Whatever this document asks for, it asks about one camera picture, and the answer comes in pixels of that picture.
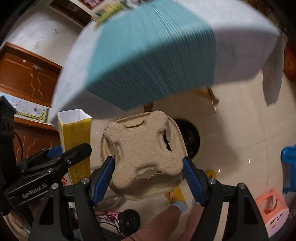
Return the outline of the blue white patterned tablecloth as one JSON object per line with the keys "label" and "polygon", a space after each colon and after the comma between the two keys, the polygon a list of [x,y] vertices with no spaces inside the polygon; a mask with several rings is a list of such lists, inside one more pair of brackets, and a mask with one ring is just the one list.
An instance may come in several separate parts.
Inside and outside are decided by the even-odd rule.
{"label": "blue white patterned tablecloth", "polygon": [[55,87],[49,121],[82,109],[96,119],[199,87],[263,72],[265,102],[278,100],[285,41],[243,1],[146,1],[76,39]]}

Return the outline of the left yellow slipper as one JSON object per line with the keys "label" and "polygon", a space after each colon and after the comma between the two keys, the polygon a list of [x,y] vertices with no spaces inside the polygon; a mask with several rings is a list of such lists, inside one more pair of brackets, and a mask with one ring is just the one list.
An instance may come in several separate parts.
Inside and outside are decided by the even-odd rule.
{"label": "left yellow slipper", "polygon": [[171,205],[176,206],[178,209],[180,209],[180,212],[187,211],[188,207],[185,202],[185,198],[183,196],[182,190],[180,189],[179,186],[176,187],[174,190],[166,192],[165,195],[168,202]]}

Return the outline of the brown pulp cup carrier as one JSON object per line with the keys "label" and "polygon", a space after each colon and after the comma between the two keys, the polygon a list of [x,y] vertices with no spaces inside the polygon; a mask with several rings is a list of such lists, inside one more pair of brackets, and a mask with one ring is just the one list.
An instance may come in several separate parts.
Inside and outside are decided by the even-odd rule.
{"label": "brown pulp cup carrier", "polygon": [[101,160],[115,159],[110,188],[131,201],[175,189],[184,180],[187,155],[178,125],[159,110],[110,122],[100,141]]}

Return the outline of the right yellow slipper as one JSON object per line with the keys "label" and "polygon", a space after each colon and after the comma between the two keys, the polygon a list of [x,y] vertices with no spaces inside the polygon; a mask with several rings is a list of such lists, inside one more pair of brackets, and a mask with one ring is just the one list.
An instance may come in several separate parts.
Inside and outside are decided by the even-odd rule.
{"label": "right yellow slipper", "polygon": [[212,171],[204,172],[201,169],[194,171],[192,194],[195,201],[202,206],[207,202],[210,195],[209,180],[214,180],[215,178],[216,174]]}

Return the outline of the yellow rectangular carton box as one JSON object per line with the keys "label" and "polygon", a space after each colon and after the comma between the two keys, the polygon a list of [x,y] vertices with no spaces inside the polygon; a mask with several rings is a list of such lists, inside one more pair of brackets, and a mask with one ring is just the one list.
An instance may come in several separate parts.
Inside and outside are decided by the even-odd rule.
{"label": "yellow rectangular carton box", "polygon": [[[82,109],[62,111],[57,114],[62,150],[68,151],[82,143],[90,144],[92,116]],[[91,174],[90,158],[69,168],[68,176],[76,184]]]}

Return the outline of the wooden door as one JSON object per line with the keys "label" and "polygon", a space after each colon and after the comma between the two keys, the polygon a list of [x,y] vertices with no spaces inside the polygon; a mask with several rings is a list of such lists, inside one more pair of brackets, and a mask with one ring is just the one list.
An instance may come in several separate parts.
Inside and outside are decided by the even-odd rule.
{"label": "wooden door", "polygon": [[50,107],[62,67],[6,42],[1,48],[1,92]]}

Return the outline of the blue plastic stool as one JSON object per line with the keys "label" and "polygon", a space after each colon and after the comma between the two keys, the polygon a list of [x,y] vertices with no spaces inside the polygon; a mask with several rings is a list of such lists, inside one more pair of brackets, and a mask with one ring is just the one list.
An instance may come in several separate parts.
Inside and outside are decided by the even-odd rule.
{"label": "blue plastic stool", "polygon": [[295,146],[283,148],[280,158],[283,167],[283,193],[295,192]]}

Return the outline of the round black trash bin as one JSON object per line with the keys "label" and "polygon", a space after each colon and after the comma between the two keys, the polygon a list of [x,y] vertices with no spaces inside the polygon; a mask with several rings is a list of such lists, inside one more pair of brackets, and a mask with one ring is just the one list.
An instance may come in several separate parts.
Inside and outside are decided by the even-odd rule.
{"label": "round black trash bin", "polygon": [[188,156],[194,159],[201,149],[201,134],[196,126],[183,118],[175,118],[174,121],[179,127],[183,137]]}

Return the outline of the pink plastic stool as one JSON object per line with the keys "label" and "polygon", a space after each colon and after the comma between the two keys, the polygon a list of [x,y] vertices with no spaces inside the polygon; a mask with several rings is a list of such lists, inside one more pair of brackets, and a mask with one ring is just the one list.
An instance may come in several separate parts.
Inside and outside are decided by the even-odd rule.
{"label": "pink plastic stool", "polygon": [[255,199],[255,202],[264,221],[268,237],[272,237],[287,221],[289,208],[274,188]]}

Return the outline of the yellow slipper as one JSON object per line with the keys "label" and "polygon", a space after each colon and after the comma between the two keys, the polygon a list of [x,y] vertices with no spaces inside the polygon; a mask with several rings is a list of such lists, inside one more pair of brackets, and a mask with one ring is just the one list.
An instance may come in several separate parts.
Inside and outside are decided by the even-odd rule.
{"label": "yellow slipper", "polygon": [[215,178],[216,174],[212,171],[204,172],[201,169],[194,171],[192,194],[195,201],[202,206],[207,202],[210,195],[209,180],[214,180]]}
{"label": "yellow slipper", "polygon": [[187,211],[188,207],[185,202],[185,198],[183,196],[182,190],[180,189],[179,186],[176,187],[174,190],[166,192],[165,195],[168,202],[171,205],[176,206],[178,209],[180,209],[180,212]]}

